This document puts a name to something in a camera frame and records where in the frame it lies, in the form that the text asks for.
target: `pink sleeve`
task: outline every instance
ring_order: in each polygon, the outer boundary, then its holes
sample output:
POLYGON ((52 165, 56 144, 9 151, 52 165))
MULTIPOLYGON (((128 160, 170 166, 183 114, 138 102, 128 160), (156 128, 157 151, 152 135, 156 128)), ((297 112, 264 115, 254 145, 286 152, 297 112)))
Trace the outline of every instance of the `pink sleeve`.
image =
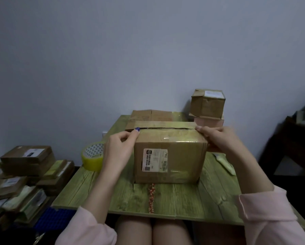
POLYGON ((91 212, 79 207, 55 245, 115 245, 116 239, 117 234, 112 228, 97 223, 91 212))
POLYGON ((286 190, 274 186, 273 192, 240 194, 237 206, 245 223, 247 245, 305 245, 305 232, 297 222, 286 190))

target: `person's left hand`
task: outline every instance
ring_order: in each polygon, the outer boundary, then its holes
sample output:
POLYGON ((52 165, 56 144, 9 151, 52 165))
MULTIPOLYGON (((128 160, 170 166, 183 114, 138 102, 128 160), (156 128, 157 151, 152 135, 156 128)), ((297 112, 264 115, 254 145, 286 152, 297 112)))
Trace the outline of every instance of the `person's left hand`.
POLYGON ((119 177, 133 152, 134 143, 139 136, 138 130, 124 131, 109 137, 104 145, 102 172, 110 177, 119 177))

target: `blue mat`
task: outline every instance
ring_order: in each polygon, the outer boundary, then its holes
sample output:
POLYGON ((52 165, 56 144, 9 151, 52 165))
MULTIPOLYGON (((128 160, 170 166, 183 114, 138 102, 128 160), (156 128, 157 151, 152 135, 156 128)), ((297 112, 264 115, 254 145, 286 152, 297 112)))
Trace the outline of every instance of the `blue mat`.
POLYGON ((34 229, 39 233, 49 230, 64 230, 75 212, 76 210, 55 210, 50 207, 44 212, 44 214, 42 214, 35 224, 34 229))

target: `barcode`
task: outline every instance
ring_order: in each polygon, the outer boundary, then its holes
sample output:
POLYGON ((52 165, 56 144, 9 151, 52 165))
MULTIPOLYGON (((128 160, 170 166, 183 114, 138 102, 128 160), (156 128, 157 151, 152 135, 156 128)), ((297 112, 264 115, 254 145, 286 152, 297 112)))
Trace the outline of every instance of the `barcode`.
POLYGON ((167 161, 164 161, 164 163, 163 163, 163 171, 165 171, 166 168, 167 168, 167 161))

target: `yellow tape on box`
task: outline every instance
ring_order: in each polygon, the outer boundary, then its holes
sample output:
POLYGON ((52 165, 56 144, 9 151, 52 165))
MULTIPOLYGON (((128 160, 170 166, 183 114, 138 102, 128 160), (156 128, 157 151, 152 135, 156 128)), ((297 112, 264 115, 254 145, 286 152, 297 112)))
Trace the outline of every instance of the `yellow tape on box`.
POLYGON ((85 147, 81 152, 83 167, 89 171, 100 172, 102 168, 103 151, 103 142, 95 142, 85 147))

